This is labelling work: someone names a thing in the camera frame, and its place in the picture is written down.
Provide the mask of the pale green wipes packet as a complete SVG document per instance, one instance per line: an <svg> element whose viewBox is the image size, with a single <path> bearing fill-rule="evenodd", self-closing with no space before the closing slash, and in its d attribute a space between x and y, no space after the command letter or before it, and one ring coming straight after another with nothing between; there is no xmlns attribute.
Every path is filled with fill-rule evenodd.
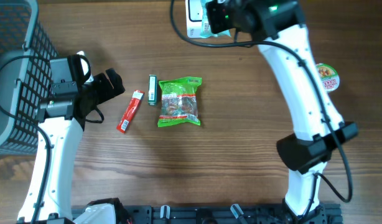
<svg viewBox="0 0 382 224"><path fill-rule="evenodd" d="M200 37L203 39L209 38L209 37L220 37L227 35L228 37L231 36L229 30L225 30L223 32L219 32L218 34L214 34L211 30L210 23L208 21L208 15L207 15L207 7L206 4L208 2L212 2L212 0L200 0L201 7L202 7L202 29L200 33Z"/></svg>

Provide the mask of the red snack packet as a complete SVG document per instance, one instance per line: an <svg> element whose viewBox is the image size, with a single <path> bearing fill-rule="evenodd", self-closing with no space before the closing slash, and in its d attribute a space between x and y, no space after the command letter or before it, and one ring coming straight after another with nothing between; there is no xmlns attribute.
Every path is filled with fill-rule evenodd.
<svg viewBox="0 0 382 224"><path fill-rule="evenodd" d="M134 115L136 114L136 111L141 104L143 96L144 96L144 92L141 90L135 90L133 92L133 95L128 104L128 107L126 108L126 111L124 112L119 124L116 127L116 129L120 131L121 133L126 132L129 123L134 118Z"/></svg>

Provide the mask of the dark green small box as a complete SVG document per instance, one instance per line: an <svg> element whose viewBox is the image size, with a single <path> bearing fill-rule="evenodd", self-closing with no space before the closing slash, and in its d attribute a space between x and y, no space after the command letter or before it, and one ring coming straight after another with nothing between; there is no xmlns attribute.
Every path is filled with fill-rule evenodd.
<svg viewBox="0 0 382 224"><path fill-rule="evenodd" d="M149 75L148 103L151 106L157 104L157 84L157 77L155 75Z"/></svg>

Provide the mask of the green snack bag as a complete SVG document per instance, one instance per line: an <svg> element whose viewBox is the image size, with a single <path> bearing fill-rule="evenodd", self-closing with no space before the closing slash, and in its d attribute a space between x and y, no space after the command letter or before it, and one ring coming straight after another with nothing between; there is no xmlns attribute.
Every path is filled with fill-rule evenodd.
<svg viewBox="0 0 382 224"><path fill-rule="evenodd" d="M200 77L159 81L162 108L157 126L163 128L181 123L200 126L196 92L201 84Z"/></svg>

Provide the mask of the instant noodle cup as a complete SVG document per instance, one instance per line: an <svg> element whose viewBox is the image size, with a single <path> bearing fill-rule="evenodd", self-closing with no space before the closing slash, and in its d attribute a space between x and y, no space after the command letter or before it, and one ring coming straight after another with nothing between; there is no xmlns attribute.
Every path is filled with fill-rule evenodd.
<svg viewBox="0 0 382 224"><path fill-rule="evenodd" d="M335 91L340 85L337 71L330 65L318 63L316 65L324 89L329 93Z"/></svg>

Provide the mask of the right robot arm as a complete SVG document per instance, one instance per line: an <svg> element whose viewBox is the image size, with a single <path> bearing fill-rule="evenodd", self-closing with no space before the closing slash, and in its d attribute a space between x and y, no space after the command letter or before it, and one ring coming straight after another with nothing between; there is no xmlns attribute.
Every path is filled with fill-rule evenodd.
<svg viewBox="0 0 382 224"><path fill-rule="evenodd" d="M275 74L294 129L276 144L289 169L284 219L308 222L319 214L327 162L358 130L344 121L322 85L301 6L297 1L210 1L205 7L213 33L248 33Z"/></svg>

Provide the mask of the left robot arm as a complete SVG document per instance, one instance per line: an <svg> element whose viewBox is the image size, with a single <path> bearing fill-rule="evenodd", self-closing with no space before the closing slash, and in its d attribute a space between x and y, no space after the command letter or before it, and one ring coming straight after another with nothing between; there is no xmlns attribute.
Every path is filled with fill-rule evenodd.
<svg viewBox="0 0 382 224"><path fill-rule="evenodd" d="M34 170L18 223L71 220L74 162L87 116L99 105L124 93L114 69L91 75L81 53L50 61L53 82L40 101L36 120L40 128Z"/></svg>

